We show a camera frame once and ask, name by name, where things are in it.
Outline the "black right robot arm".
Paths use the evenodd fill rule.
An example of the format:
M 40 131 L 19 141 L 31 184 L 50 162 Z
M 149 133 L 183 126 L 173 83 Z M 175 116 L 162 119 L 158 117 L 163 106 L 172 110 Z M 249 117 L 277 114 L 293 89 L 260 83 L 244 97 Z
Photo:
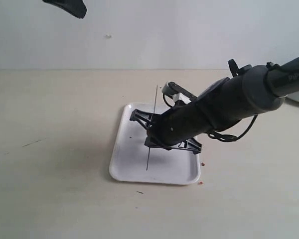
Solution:
M 138 122 L 147 132 L 148 148 L 202 151 L 196 140 L 200 134 L 220 142 L 235 142 L 237 136 L 226 130 L 242 119 L 255 121 L 258 115 L 277 110 L 287 95 L 299 92 L 299 57 L 279 65 L 238 67 L 228 61 L 231 77 L 218 80 L 196 96 L 175 82 L 162 89 L 163 99 L 173 105 L 162 114 L 132 111 L 130 120 Z

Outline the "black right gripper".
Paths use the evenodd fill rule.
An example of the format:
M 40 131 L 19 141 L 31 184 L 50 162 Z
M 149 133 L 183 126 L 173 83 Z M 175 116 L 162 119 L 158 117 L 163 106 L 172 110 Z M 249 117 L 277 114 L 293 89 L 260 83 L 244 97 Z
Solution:
M 148 148 L 183 150 L 194 155 L 201 153 L 202 144 L 193 137 L 212 130 L 211 123 L 196 103 L 170 108 L 161 115 L 135 109 L 130 121 L 147 129 L 145 146 Z

